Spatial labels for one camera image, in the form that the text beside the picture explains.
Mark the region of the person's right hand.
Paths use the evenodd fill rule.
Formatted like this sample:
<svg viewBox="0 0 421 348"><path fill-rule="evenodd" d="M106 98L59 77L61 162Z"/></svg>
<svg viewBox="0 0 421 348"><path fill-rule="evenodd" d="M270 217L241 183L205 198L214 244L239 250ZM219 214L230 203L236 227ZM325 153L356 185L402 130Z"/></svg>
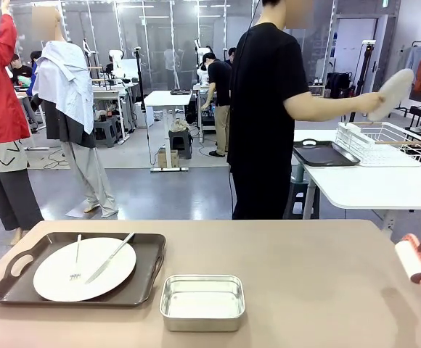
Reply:
<svg viewBox="0 0 421 348"><path fill-rule="evenodd" d="M379 92L361 95L361 112L369 114L376 111L385 102L385 97Z"/></svg>

